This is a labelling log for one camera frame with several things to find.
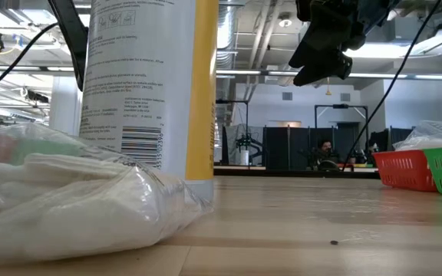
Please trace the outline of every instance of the yellow stripe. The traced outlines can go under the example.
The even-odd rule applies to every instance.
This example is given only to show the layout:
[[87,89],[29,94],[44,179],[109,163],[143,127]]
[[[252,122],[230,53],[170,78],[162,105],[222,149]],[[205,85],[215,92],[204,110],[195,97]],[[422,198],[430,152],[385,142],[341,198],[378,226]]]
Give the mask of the yellow stripe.
[[196,1],[186,180],[213,178],[218,8],[215,0]]

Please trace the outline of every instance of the red basket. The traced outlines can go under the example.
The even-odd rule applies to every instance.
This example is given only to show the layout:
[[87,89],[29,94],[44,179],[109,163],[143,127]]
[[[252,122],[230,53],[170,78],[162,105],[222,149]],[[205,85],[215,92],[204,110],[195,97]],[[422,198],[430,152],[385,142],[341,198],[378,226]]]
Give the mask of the red basket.
[[437,192],[433,175],[422,150],[374,153],[381,181],[386,186]]

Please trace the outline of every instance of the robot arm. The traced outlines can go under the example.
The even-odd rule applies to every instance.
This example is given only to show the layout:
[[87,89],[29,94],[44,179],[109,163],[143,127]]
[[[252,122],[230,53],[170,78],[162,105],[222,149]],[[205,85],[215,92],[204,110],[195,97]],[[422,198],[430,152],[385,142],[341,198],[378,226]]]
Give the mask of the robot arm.
[[303,67],[294,84],[303,86],[326,77],[351,73],[352,59],[343,52],[358,50],[376,25],[401,0],[296,0],[298,18],[311,24],[289,65]]

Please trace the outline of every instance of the black cable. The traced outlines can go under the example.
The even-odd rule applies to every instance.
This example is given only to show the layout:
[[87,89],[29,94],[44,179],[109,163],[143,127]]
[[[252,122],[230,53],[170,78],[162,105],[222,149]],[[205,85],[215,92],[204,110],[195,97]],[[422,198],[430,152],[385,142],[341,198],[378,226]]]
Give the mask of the black cable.
[[356,147],[356,145],[358,145],[359,140],[361,139],[364,131],[366,130],[366,128],[368,128],[369,123],[371,122],[371,120],[373,120],[374,115],[378,112],[378,110],[380,109],[380,107],[383,105],[384,100],[386,100],[386,98],[388,97],[388,94],[391,91],[391,88],[393,88],[393,86],[395,85],[395,82],[398,79],[398,75],[400,75],[400,73],[403,71],[404,67],[405,67],[405,63],[407,62],[408,57],[411,55],[412,50],[414,49],[415,44],[417,43],[417,41],[419,40],[419,37],[421,36],[422,31],[426,28],[427,23],[429,22],[430,18],[433,16],[433,14],[435,13],[435,11],[437,10],[437,7],[439,7],[439,4],[441,3],[442,0],[437,0],[436,4],[434,5],[434,7],[432,8],[432,10],[430,10],[429,15],[426,17],[426,20],[424,20],[424,23],[422,24],[421,28],[419,28],[419,32],[415,35],[414,40],[412,41],[411,46],[409,47],[407,54],[404,57],[404,61],[402,61],[402,65],[400,66],[400,68],[398,68],[397,73],[395,74],[395,77],[393,78],[393,80],[390,83],[390,86],[388,87],[387,93],[384,94],[384,96],[381,98],[380,103],[376,106],[376,108],[373,110],[373,113],[371,113],[371,116],[368,118],[368,121],[366,121],[366,124],[364,125],[364,127],[362,128],[361,132],[358,135],[358,138],[356,139],[356,141],[354,141],[354,144],[351,147],[351,150],[349,151],[349,154],[347,155],[347,157],[345,158],[345,162],[344,162],[344,167],[342,168],[342,172],[345,171],[345,167],[347,166],[352,152],[354,151],[354,148]]
[[236,104],[236,108],[238,108],[239,119],[242,121],[243,130],[245,131],[245,133],[247,133],[245,123],[243,122],[242,111],[240,110],[238,104],[237,103],[235,103],[235,104]]
[[[424,20],[423,20],[422,18],[417,18],[417,20],[418,20],[420,23],[424,23]],[[433,27],[428,26],[428,25],[426,25],[426,27],[428,27],[429,29],[432,29],[432,30],[436,30],[436,27],[434,27],[434,23],[433,23]]]
[[15,59],[15,61],[13,61],[13,63],[1,74],[0,76],[0,81],[6,77],[7,74],[9,74],[9,72],[11,72],[13,70],[13,68],[15,68],[16,65],[18,65],[18,62],[20,62],[20,60],[25,56],[25,54],[27,54],[28,50],[30,50],[31,46],[37,42],[37,40],[43,35],[45,34],[48,30],[52,29],[55,26],[58,26],[58,23],[54,23],[54,24],[50,24],[49,26],[45,27],[44,29],[42,29],[42,31],[40,31],[37,35],[35,35],[34,38],[32,38],[30,40],[30,42],[28,42],[28,45],[25,47],[25,49],[23,49],[23,51],[20,53],[20,55]]

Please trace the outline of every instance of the white column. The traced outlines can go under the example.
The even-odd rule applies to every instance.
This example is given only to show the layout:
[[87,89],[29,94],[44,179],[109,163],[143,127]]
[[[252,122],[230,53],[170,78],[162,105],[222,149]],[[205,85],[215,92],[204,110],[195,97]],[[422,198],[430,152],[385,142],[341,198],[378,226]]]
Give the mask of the white column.
[[77,136],[82,96],[74,77],[54,77],[49,127]]

